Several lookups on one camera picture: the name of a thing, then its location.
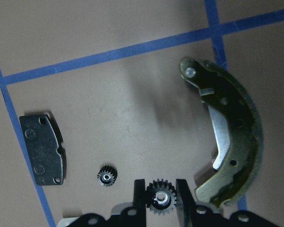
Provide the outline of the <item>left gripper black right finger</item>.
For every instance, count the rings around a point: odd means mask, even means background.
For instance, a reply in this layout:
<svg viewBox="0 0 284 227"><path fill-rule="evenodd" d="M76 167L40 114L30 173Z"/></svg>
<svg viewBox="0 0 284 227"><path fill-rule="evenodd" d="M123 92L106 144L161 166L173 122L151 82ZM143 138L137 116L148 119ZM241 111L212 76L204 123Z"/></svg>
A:
<svg viewBox="0 0 284 227"><path fill-rule="evenodd" d="M195 201L185 179L176 180L177 204L176 211L181 227L192 227L192 210Z"/></svg>

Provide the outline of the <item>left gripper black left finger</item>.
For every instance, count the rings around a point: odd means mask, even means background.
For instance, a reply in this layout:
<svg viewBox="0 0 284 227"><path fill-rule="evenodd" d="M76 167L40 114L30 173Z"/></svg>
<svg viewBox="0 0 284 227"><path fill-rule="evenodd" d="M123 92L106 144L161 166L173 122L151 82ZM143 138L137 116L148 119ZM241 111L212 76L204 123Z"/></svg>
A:
<svg viewBox="0 0 284 227"><path fill-rule="evenodd" d="M136 210L134 223L136 227L146 227L146 190L145 180L134 181L133 206Z"/></svg>

